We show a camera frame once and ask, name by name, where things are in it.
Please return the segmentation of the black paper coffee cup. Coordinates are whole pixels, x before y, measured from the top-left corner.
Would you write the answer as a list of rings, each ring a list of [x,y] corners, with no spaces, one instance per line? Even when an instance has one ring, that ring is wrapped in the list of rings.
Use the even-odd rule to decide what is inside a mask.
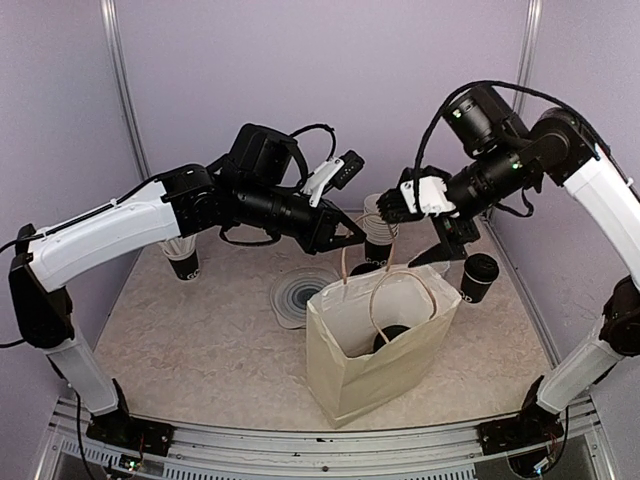
[[[459,293],[462,299],[470,304],[478,304],[484,300],[493,281],[477,280],[464,273],[462,275]]]

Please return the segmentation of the cream paper bag with handles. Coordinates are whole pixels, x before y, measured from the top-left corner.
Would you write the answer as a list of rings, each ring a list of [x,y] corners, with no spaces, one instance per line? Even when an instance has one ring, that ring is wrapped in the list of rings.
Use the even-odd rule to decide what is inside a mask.
[[[329,424],[345,426],[427,375],[461,296],[429,265],[387,262],[340,279],[306,307],[306,382]]]

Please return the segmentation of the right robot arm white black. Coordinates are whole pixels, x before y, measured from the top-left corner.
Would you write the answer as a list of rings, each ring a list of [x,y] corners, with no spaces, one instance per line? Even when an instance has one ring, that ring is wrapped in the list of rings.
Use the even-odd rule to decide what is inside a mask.
[[[480,80],[450,93],[434,118],[452,129],[469,164],[445,177],[416,161],[400,190],[411,218],[468,220],[503,209],[511,195],[553,185],[560,206],[533,231],[546,264],[560,268],[584,259],[589,273],[616,267],[622,274],[591,332],[534,383],[513,419],[512,436],[531,444],[577,395],[639,353],[639,197],[578,111],[550,98],[527,126],[502,98],[506,88],[504,81]]]

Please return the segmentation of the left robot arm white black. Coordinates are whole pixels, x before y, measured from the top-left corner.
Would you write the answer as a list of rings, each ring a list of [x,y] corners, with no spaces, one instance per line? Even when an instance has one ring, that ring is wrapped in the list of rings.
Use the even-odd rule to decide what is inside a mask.
[[[105,433],[118,444],[133,443],[139,421],[74,328],[67,283],[129,252],[210,228],[226,235],[248,225],[263,230],[268,244],[290,237],[310,255],[360,244],[364,232],[324,194],[345,187],[363,165],[348,151],[310,169],[295,134],[249,123],[209,165],[157,174],[55,226],[23,226],[11,242],[8,274],[23,340],[45,353]]]

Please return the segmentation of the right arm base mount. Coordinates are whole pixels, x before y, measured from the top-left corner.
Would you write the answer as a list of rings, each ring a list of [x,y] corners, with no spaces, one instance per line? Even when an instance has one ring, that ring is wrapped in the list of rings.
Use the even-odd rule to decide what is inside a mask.
[[[550,420],[525,419],[520,415],[483,422],[477,426],[484,455],[518,450],[564,435],[557,416]]]

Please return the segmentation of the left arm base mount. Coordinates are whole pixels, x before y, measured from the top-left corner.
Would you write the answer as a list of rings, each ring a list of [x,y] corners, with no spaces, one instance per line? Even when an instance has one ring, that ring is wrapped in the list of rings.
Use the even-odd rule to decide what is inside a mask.
[[[89,439],[124,449],[166,457],[175,427],[137,417],[94,417],[86,435]]]

